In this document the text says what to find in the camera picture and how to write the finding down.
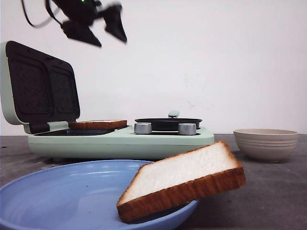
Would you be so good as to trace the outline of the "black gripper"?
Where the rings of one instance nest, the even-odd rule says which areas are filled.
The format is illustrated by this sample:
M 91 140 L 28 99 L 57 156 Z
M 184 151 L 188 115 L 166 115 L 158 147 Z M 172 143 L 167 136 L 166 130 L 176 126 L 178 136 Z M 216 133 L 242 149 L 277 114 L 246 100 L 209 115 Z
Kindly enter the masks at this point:
M 74 39 L 94 46 L 101 47 L 100 41 L 95 37 L 88 26 L 98 14 L 97 7 L 101 7 L 99 0 L 54 0 L 63 13 L 71 20 L 63 22 L 61 28 L 69 39 Z M 120 3 L 109 6 L 105 10 L 105 31 L 120 41 L 127 43 L 122 20 L 122 5 Z

